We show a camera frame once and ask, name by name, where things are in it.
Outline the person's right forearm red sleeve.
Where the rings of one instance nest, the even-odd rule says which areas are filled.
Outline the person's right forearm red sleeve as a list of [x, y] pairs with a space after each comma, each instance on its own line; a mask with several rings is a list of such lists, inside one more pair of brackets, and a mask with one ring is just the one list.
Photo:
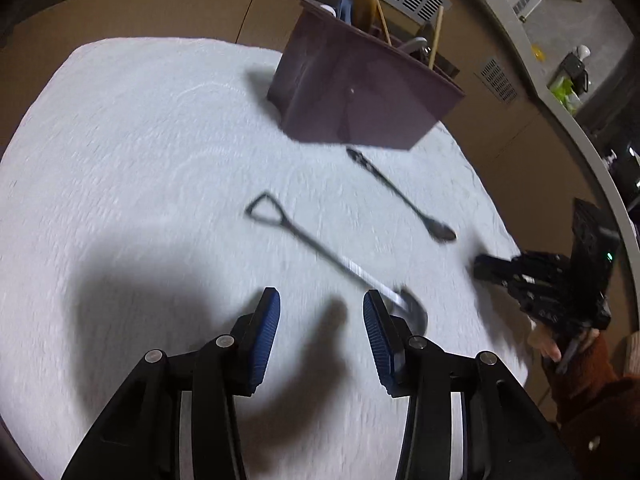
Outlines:
[[587, 422], [608, 426], [621, 420], [631, 428], [639, 427], [639, 376], [615, 373], [601, 335], [573, 356], [564, 373], [550, 362], [544, 374], [561, 426], [586, 426]]

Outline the person's right hand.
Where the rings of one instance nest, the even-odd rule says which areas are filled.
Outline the person's right hand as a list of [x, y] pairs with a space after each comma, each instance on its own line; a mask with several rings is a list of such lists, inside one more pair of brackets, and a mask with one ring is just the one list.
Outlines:
[[[586, 351], [600, 336], [600, 330], [590, 328], [578, 337], [578, 347], [576, 352]], [[535, 322], [534, 328], [527, 338], [528, 344], [538, 350], [543, 358], [559, 363], [562, 360], [562, 352], [556, 344], [554, 333], [547, 325]]]

